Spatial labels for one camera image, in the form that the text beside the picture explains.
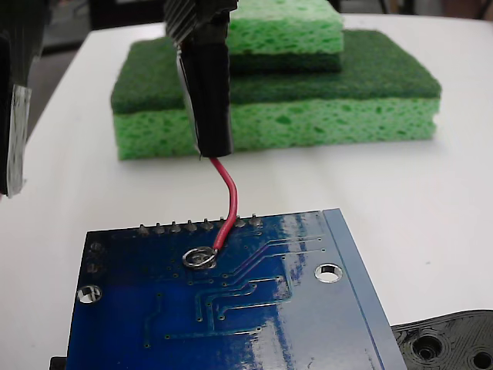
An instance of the blue circuit board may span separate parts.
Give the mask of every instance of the blue circuit board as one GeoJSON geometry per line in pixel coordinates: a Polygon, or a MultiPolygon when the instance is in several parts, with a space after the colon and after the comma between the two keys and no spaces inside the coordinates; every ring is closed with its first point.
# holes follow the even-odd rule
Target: blue circuit board
{"type": "Polygon", "coordinates": [[[405,369],[339,210],[220,224],[88,233],[67,370],[405,369]]]}

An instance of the stacked sponges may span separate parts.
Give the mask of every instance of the stacked sponges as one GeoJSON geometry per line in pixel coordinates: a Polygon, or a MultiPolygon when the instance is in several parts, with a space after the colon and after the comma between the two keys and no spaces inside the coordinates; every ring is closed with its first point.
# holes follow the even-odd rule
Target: stacked sponges
{"type": "MultiPolygon", "coordinates": [[[[240,2],[230,28],[236,150],[432,137],[437,81],[387,36],[343,32],[327,0],[240,2]]],[[[132,46],[112,107],[120,159],[196,153],[170,40],[132,46]]]]}

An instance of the screw hole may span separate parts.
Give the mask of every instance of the screw hole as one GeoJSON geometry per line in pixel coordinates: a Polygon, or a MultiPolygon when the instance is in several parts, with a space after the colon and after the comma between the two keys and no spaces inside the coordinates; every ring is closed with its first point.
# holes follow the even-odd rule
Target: screw hole
{"type": "Polygon", "coordinates": [[[479,352],[473,359],[473,363],[477,368],[486,369],[493,365],[493,358],[486,352],[479,352]]]}
{"type": "Polygon", "coordinates": [[[323,283],[337,283],[342,278],[342,270],[336,264],[321,264],[315,270],[315,277],[323,283]]]}
{"type": "Polygon", "coordinates": [[[102,250],[102,245],[97,241],[95,241],[94,243],[91,244],[91,250],[95,252],[99,252],[100,250],[102,250]]]}
{"type": "Polygon", "coordinates": [[[92,304],[102,297],[101,288],[95,285],[86,285],[77,291],[77,300],[83,304],[92,304]]]}
{"type": "Polygon", "coordinates": [[[430,361],[441,354],[441,342],[435,337],[426,335],[413,344],[414,353],[422,360],[430,361]]]}

